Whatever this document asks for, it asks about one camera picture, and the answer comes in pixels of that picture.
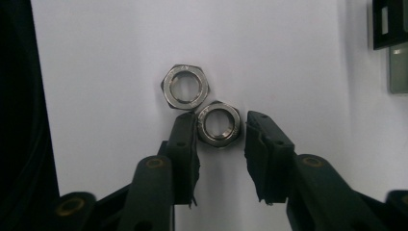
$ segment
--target nut hole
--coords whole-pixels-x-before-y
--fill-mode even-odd
[[[201,88],[198,77],[188,71],[177,73],[170,84],[171,94],[180,103],[190,103],[197,99]]]
[[[204,121],[205,130],[215,140],[228,137],[234,128],[234,118],[224,110],[213,110]]]

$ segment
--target stainless steel nut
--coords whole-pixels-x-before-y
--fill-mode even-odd
[[[214,135],[207,131],[206,122],[208,115],[212,112],[222,111],[229,120],[228,128],[221,135]],[[232,106],[215,101],[205,107],[198,115],[198,137],[201,141],[214,147],[224,147],[236,140],[241,133],[241,117],[237,109]]]
[[[191,101],[181,100],[174,96],[173,93],[173,87],[174,83],[176,82],[177,75],[182,72],[191,73],[198,82],[198,94]],[[166,75],[161,87],[168,106],[170,106],[170,108],[180,110],[193,110],[204,102],[205,98],[210,92],[210,87],[208,86],[207,78],[205,77],[203,70],[198,66],[186,64],[175,65]]]

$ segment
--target white surface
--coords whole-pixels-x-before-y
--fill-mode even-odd
[[[101,198],[128,184],[182,112],[160,82],[203,68],[212,99],[271,116],[297,153],[327,159],[383,200],[408,188],[408,98],[387,91],[386,51],[369,47],[369,1],[34,0],[61,193]],[[177,230],[290,230],[285,205],[258,203],[243,138],[198,145],[197,208]]]

